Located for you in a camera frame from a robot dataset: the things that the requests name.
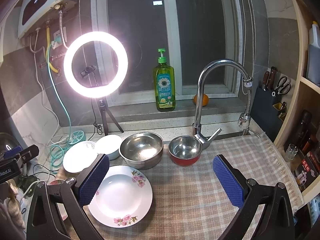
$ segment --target faucet handle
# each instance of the faucet handle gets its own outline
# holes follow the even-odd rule
[[[202,144],[202,149],[207,149],[210,143],[218,136],[219,133],[221,133],[222,129],[219,128],[218,130],[215,131],[215,133],[207,139],[205,136],[203,136],[201,133],[197,133],[194,135]]]
[[[215,131],[213,135],[208,139],[209,144],[219,135],[219,133],[222,132],[222,129],[219,128],[218,130]]]

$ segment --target window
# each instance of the window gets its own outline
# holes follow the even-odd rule
[[[175,69],[176,99],[196,94],[199,75],[210,62],[238,60],[238,20],[234,0],[92,0],[93,30],[106,31],[124,45],[129,59],[126,79],[109,98],[110,106],[154,102],[152,68],[158,49],[166,49]],[[95,43],[103,83],[113,79],[117,59],[106,44]],[[210,98],[237,97],[240,75],[230,67],[206,80]]]

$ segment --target knife handle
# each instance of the knife handle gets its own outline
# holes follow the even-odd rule
[[[268,79],[269,79],[269,75],[270,75],[269,71],[265,72],[265,74],[263,76],[262,84],[267,85]]]
[[[272,67],[269,80],[268,80],[268,85],[267,85],[268,90],[273,90],[273,83],[275,82],[275,79],[276,79],[276,73],[277,73],[277,69],[275,67]]]
[[[267,91],[267,84],[268,84],[269,75],[270,75],[270,72],[267,71],[267,72],[265,72],[265,74],[263,76],[262,87],[261,87],[263,91]]]

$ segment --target product box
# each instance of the product box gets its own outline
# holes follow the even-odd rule
[[[312,161],[306,156],[298,168],[293,172],[300,191],[304,191],[318,177],[318,172]]]
[[[312,161],[312,164],[316,168],[317,172],[320,173],[320,163],[318,156],[316,156],[312,151],[308,152],[307,156]]]

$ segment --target floral plate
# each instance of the floral plate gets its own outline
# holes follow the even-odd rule
[[[113,228],[140,221],[152,203],[151,184],[140,171],[128,166],[109,168],[89,210],[100,223]]]

